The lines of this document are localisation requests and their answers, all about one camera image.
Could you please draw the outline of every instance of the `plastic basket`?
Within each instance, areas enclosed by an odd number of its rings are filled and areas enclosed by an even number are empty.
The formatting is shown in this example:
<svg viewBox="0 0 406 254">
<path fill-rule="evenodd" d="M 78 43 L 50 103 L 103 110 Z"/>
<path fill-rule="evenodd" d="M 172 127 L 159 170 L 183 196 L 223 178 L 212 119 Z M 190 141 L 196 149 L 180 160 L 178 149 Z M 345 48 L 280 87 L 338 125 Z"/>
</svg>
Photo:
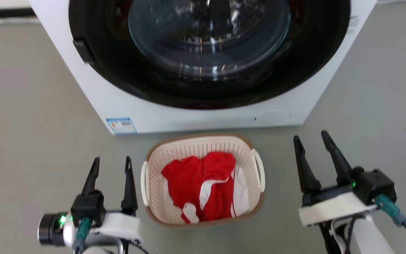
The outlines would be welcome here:
<svg viewBox="0 0 406 254">
<path fill-rule="evenodd" d="M 162 169 L 175 159 L 189 156 L 203 158 L 211 151 L 232 153 L 236 166 L 242 167 L 248 189 L 248 212 L 234 218 L 186 224 L 181 218 L 181 209 L 173 205 L 168 194 Z M 191 135 L 163 141 L 151 148 L 141 171 L 142 199 L 147 214 L 153 221 L 167 228 L 200 228 L 247 219 L 261 208 L 265 186 L 261 157 L 246 138 L 236 134 Z"/>
</svg>

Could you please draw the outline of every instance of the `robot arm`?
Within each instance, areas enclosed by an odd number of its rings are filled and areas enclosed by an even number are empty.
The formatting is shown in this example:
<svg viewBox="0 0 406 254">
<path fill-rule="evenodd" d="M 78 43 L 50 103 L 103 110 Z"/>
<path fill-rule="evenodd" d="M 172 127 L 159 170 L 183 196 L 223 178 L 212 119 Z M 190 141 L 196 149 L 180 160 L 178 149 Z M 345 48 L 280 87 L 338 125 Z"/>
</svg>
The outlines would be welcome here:
<svg viewBox="0 0 406 254">
<path fill-rule="evenodd" d="M 130 158 L 126 158 L 125 192 L 120 211 L 106 212 L 103 207 L 103 194 L 95 190 L 98 173 L 99 158 L 95 158 L 82 193 L 76 197 L 70 212 L 43 216 L 37 232 L 40 244 L 68 247 L 76 254 L 110 253 L 101 246 L 116 246 L 119 254 L 127 254 L 129 244 L 140 247 L 142 221 L 135 217 L 137 199 Z M 84 218 L 90 218 L 92 225 L 76 250 L 78 230 Z"/>
<path fill-rule="evenodd" d="M 350 253 L 393 254 L 371 214 L 377 210 L 374 198 L 379 194 L 396 201 L 394 183 L 378 169 L 372 172 L 365 172 L 361 167 L 352 169 L 326 131 L 322 131 L 322 139 L 337 173 L 337 185 L 323 189 L 306 161 L 306 151 L 300 138 L 294 137 L 300 189 L 303 192 L 302 207 L 299 209 L 302 224 L 319 226 L 328 254 L 344 254 L 346 249 Z M 351 225 L 353 230 L 349 238 Z"/>
</svg>

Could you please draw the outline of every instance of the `washing machine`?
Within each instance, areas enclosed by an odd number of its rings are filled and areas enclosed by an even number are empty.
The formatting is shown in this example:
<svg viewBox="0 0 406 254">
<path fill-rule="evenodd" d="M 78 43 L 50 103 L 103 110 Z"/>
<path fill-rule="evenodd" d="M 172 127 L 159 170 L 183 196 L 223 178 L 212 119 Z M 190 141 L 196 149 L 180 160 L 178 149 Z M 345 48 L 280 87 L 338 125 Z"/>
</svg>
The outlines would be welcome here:
<svg viewBox="0 0 406 254">
<path fill-rule="evenodd" d="M 114 135 L 303 124 L 375 3 L 31 0 Z"/>
</svg>

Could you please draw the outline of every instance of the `teal cable connector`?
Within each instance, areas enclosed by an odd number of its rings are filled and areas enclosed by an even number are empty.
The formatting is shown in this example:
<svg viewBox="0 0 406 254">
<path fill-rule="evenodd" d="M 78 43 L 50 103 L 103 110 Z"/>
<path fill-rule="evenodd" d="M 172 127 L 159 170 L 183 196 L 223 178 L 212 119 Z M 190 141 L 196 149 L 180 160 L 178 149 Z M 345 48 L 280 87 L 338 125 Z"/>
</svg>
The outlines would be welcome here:
<svg viewBox="0 0 406 254">
<path fill-rule="evenodd" d="M 92 227 L 92 220 L 89 217 L 85 217 L 79 222 L 78 230 L 76 231 L 76 237 L 73 242 L 73 249 L 75 254 L 80 254 L 84 251 L 86 238 L 89 235 L 90 228 Z"/>
<path fill-rule="evenodd" d="M 406 223 L 405 215 L 400 213 L 399 207 L 393 203 L 386 195 L 380 194 L 375 198 L 375 204 L 379 209 L 387 213 L 392 219 L 394 224 L 402 226 Z"/>
</svg>

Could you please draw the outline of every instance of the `basket handle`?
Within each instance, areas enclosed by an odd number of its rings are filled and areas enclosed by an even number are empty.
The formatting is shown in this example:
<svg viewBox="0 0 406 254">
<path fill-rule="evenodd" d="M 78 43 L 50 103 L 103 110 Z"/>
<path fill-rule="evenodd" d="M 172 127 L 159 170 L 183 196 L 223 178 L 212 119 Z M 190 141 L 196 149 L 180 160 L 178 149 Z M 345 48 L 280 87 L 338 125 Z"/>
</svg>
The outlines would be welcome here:
<svg viewBox="0 0 406 254">
<path fill-rule="evenodd" d="M 256 161 L 256 163 L 253 163 L 253 165 L 255 166 L 256 178 L 258 180 L 258 187 L 261 188 L 261 192 L 264 192 L 264 190 L 266 189 L 266 175 L 264 173 L 263 161 L 261 160 L 261 156 L 259 156 L 258 151 L 256 151 L 254 148 L 252 149 L 252 154 L 253 154 L 253 160 Z"/>
<path fill-rule="evenodd" d="M 142 165 L 142 170 L 140 171 L 140 190 L 142 191 L 142 200 L 145 206 L 148 206 L 148 185 L 145 175 L 148 174 L 148 163 L 145 161 Z"/>
</svg>

